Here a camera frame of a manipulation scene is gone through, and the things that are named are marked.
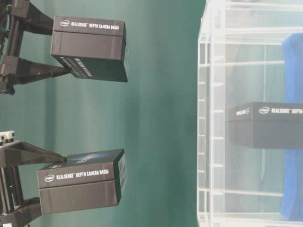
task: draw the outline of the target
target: transparent plastic container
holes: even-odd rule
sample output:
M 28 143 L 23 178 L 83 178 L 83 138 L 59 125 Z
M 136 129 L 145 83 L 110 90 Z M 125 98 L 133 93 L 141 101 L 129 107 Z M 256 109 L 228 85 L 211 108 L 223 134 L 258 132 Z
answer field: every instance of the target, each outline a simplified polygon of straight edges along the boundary
M 285 103 L 282 42 L 303 33 L 302 0 L 208 0 L 198 39 L 197 220 L 298 227 L 284 217 L 285 149 L 230 142 L 229 111 Z

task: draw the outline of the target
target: box lid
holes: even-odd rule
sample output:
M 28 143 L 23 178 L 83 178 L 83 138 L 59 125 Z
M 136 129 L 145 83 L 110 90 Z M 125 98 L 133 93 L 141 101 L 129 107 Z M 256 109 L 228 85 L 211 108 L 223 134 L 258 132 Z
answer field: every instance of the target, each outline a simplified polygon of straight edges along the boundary
M 230 121 L 302 122 L 303 104 L 252 102 L 230 110 Z
M 70 155 L 66 162 L 38 170 L 38 184 L 39 188 L 48 188 L 114 180 L 124 165 L 123 149 Z
M 120 20 L 55 16 L 53 30 L 58 32 L 122 36 L 126 42 L 125 22 Z

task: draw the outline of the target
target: blue fabric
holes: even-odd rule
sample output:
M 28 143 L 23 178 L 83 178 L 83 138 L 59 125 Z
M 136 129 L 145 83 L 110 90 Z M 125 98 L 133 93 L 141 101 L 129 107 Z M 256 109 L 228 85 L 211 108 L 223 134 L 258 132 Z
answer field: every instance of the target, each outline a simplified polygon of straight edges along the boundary
M 283 42 L 285 101 L 303 103 L 303 34 Z M 303 150 L 285 151 L 284 196 L 281 214 L 291 221 L 303 221 Z

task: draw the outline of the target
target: camera box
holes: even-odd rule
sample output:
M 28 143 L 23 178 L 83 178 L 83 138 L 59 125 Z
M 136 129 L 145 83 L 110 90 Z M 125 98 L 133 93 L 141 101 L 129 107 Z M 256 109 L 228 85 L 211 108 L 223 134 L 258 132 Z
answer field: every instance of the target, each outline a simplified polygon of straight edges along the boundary
M 70 155 L 37 176 L 43 214 L 116 206 L 127 179 L 124 150 Z
M 252 102 L 230 111 L 231 142 L 250 148 L 302 149 L 303 104 Z
M 51 55 L 76 78 L 127 82 L 125 22 L 55 16 Z

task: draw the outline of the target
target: green wall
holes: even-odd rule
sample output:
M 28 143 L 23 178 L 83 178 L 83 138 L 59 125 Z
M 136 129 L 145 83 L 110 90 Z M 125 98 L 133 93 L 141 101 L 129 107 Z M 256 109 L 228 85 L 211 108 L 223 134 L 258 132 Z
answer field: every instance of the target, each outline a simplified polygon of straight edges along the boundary
M 62 155 L 125 148 L 128 181 L 118 207 L 44 215 L 31 226 L 196 227 L 197 37 L 204 0 L 32 0 L 50 17 L 126 21 L 128 83 L 72 75 L 1 96 L 0 129 Z M 51 38 L 25 34 L 21 57 L 57 64 Z M 25 197 L 36 170 L 20 168 Z

